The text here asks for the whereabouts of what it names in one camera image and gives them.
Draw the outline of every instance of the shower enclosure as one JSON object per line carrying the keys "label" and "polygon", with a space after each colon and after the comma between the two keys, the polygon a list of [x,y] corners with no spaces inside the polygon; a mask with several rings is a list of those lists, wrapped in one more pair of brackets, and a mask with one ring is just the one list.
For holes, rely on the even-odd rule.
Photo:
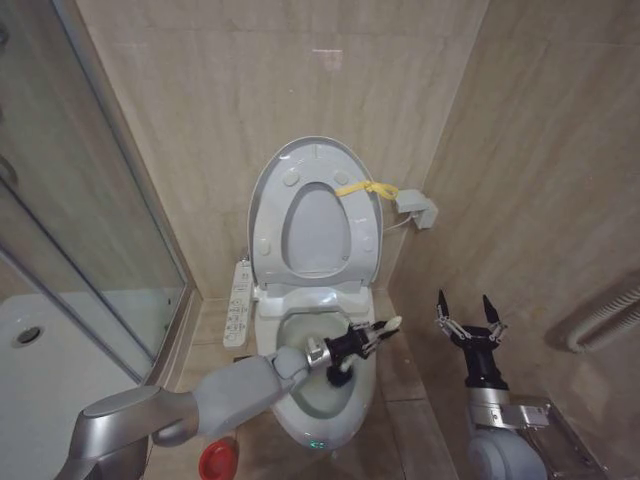
{"label": "shower enclosure", "polygon": [[0,0],[5,479],[55,474],[79,410],[149,377],[191,288],[64,3]]}

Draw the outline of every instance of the side control panel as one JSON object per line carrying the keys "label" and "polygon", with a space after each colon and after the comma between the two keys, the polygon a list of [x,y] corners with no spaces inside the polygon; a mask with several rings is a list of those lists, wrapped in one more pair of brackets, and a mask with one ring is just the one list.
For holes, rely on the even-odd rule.
{"label": "side control panel", "polygon": [[227,310],[227,324],[224,329],[225,348],[238,348],[247,343],[247,332],[251,318],[251,296],[253,295],[253,276],[251,262],[240,260],[236,263],[231,287],[231,298]]}

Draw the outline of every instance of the power cord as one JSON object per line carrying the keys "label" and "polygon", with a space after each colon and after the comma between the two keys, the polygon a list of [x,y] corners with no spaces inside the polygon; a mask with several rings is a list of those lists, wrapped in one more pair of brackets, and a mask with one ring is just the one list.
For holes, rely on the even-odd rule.
{"label": "power cord", "polygon": [[417,216],[417,212],[409,212],[409,215],[407,215],[407,218],[405,218],[400,223],[396,223],[395,225],[391,225],[390,227],[385,228],[382,231],[382,233],[387,233],[388,231],[393,230],[394,228],[401,227],[402,225],[408,223],[413,217],[416,217],[416,216]]}

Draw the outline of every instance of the electrical socket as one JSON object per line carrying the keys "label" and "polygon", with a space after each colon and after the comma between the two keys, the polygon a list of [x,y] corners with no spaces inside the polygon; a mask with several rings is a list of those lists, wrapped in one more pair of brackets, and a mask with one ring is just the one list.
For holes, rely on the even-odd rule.
{"label": "electrical socket", "polygon": [[398,213],[410,213],[419,229],[431,228],[438,216],[438,207],[420,190],[400,190],[396,196]]}
{"label": "electrical socket", "polygon": [[433,203],[433,201],[427,198],[427,208],[416,213],[417,215],[413,217],[413,221],[416,222],[416,227],[421,230],[423,228],[431,228],[436,222],[438,207],[436,207],[436,204]]}

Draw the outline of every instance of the yellow strap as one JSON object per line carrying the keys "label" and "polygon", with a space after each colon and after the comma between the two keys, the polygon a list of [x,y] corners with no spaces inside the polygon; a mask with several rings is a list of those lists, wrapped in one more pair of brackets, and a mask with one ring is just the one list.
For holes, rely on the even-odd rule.
{"label": "yellow strap", "polygon": [[389,185],[388,183],[371,182],[369,180],[354,183],[353,185],[347,185],[342,188],[336,188],[335,192],[338,197],[343,197],[350,193],[357,192],[358,190],[366,190],[369,193],[375,192],[387,200],[394,200],[398,196],[398,189],[393,185]]}

